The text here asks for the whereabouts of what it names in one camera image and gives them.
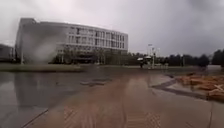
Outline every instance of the ground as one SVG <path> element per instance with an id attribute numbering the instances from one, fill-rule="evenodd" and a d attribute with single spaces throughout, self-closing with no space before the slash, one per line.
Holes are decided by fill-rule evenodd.
<path id="1" fill-rule="evenodd" d="M 37 94 L 41 93 L 46 98 L 42 97 L 43 99 L 38 101 L 38 104 L 36 104 L 37 101 L 32 103 L 36 104 L 38 109 L 46 109 L 34 114 L 36 116 L 24 122 L 20 127 L 222 128 L 224 126 L 222 121 L 224 116 L 223 104 L 182 95 L 181 93 L 175 93 L 175 91 L 166 91 L 164 88 L 186 91 L 186 89 L 173 88 L 176 87 L 176 83 L 173 83 L 172 86 L 164 86 L 164 83 L 172 83 L 171 81 L 173 81 L 172 78 L 165 75 L 167 72 L 140 69 L 124 70 L 120 68 L 90 69 L 91 71 L 88 73 L 90 76 L 88 77 L 82 73 L 72 77 L 71 74 L 57 76 L 54 81 L 58 79 L 58 82 L 56 82 L 58 86 L 54 89 L 60 87 L 60 91 L 64 90 L 67 93 L 65 86 L 69 87 L 68 90 L 71 90 L 74 85 L 83 81 L 92 81 L 95 78 L 102 77 L 109 77 L 112 81 L 107 81 L 104 85 L 91 87 L 80 85 L 83 89 L 77 93 L 72 92 L 71 95 L 58 101 L 53 106 L 46 105 L 46 103 L 52 101 L 52 98 L 49 98 L 51 96 L 49 92 L 51 91 L 47 91 L 48 95 L 44 93 L 46 90 L 42 91 L 42 89 L 47 88 L 42 85 L 44 84 L 43 79 L 47 79 L 48 75 L 43 78 L 38 75 L 35 76 L 35 79 L 38 78 L 39 80 L 37 84 L 39 86 L 35 86 L 35 89 L 39 90 Z M 60 79 L 62 76 L 65 77 L 63 79 L 66 81 L 70 81 L 69 85 L 61 85 L 65 82 Z M 16 76 L 15 79 L 16 83 L 19 82 L 20 85 L 26 84 L 21 76 Z M 48 80 L 46 85 L 53 86 L 53 84 L 55 84 L 53 81 Z M 18 92 L 20 91 L 17 91 L 19 103 L 29 104 L 31 102 L 30 99 L 24 100 L 24 95 L 21 96 Z"/>

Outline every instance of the walkway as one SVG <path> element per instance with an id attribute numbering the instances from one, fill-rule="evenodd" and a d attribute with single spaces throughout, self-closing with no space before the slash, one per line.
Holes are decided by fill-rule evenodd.
<path id="1" fill-rule="evenodd" d="M 169 80 L 130 75 L 70 97 L 26 128 L 222 128 L 224 105 L 150 88 Z"/>

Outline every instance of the grass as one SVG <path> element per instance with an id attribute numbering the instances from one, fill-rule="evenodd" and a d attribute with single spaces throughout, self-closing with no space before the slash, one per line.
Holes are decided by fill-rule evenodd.
<path id="1" fill-rule="evenodd" d="M 0 72 L 83 72 L 84 69 L 78 65 L 20 65 L 0 64 Z"/>

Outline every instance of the curved building facade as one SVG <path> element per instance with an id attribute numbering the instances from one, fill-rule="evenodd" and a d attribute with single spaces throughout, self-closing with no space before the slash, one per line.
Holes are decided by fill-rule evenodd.
<path id="1" fill-rule="evenodd" d="M 127 53 L 128 35 L 77 24 L 36 22 L 32 18 L 20 20 L 17 58 L 46 61 L 55 54 L 65 54 L 65 50 L 89 55 L 98 52 Z"/>

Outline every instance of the overcast sky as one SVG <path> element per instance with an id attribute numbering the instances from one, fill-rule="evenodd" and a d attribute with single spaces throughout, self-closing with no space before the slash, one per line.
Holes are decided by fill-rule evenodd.
<path id="1" fill-rule="evenodd" d="M 13 44 L 19 18 L 125 32 L 129 51 L 199 55 L 224 48 L 224 0 L 0 0 L 0 41 Z"/>

